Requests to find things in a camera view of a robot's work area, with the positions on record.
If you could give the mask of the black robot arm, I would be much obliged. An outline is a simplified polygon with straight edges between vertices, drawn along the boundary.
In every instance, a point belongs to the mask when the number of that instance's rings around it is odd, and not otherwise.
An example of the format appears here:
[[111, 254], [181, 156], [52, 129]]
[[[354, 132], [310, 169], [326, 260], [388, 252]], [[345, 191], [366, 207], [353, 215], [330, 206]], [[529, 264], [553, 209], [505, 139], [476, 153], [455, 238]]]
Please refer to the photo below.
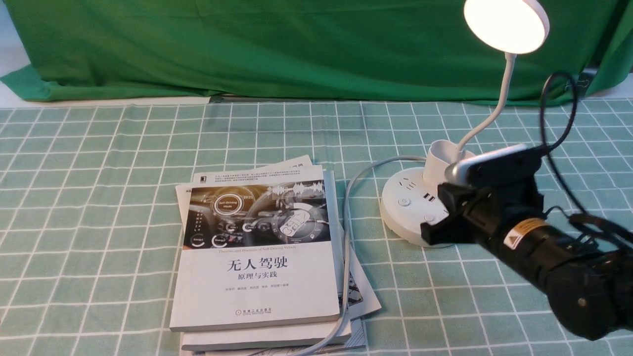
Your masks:
[[533, 178], [483, 188], [443, 183], [437, 198], [448, 216], [421, 223], [428, 245], [477, 244], [544, 293], [570, 333], [591, 341], [631, 330], [632, 248], [621, 226], [595, 216], [571, 216], [583, 237], [610, 242], [604, 252], [546, 221], [544, 197]]

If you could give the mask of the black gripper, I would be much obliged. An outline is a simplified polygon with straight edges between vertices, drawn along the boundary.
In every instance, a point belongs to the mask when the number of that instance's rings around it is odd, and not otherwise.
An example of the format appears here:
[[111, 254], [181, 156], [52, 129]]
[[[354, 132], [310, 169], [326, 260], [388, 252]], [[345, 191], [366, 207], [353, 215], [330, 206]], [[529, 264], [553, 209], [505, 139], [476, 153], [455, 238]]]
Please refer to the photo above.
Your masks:
[[483, 187], [444, 182], [437, 197], [449, 216], [421, 223], [429, 246], [520, 246], [544, 228], [544, 196], [533, 176]]

